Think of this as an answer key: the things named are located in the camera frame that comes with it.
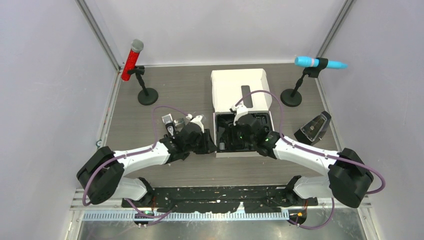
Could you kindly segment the black silver hair clipper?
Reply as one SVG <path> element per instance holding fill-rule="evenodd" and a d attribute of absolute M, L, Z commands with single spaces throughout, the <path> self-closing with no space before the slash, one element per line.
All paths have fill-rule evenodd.
<path fill-rule="evenodd" d="M 176 135 L 183 129 L 186 125 L 183 118 L 173 119 L 172 115 L 166 114 L 162 117 L 163 124 L 166 128 L 167 136 L 170 138 L 175 138 Z"/>

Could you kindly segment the white hair clipper box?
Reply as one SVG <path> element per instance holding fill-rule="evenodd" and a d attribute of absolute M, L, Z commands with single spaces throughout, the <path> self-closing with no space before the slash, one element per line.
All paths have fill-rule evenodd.
<path fill-rule="evenodd" d="M 213 140 L 217 146 L 217 158 L 258 157 L 252 146 L 240 138 L 234 126 L 235 114 L 232 106 L 240 99 L 248 113 L 267 130 L 274 130 L 270 107 L 272 96 L 257 90 L 269 91 L 267 74 L 262 68 L 213 70 L 211 72 L 213 112 Z"/>

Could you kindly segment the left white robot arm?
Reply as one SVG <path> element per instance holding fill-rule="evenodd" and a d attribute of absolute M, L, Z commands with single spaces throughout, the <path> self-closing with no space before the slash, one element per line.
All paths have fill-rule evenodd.
<path fill-rule="evenodd" d="M 99 205 L 110 198 L 134 200 L 141 207 L 153 202 L 153 193 L 142 178 L 128 174 L 151 166 L 167 165 L 185 160 L 191 153 L 207 155 L 217 149 L 209 129 L 188 123 L 174 136 L 163 137 L 152 145 L 130 150 L 113 151 L 99 148 L 77 172 L 84 189 L 82 204 Z"/>

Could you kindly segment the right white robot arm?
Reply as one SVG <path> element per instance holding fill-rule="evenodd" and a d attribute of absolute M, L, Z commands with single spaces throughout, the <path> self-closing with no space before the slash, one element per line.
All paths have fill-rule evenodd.
<path fill-rule="evenodd" d="M 300 177 L 285 192 L 291 205 L 308 198 L 335 198 L 350 208 L 358 208 L 368 193 L 374 176 L 358 154 L 349 148 L 341 152 L 324 150 L 297 142 L 279 132 L 266 130 L 251 114 L 236 115 L 238 138 L 261 156 L 284 160 L 309 168 L 320 177 Z"/>

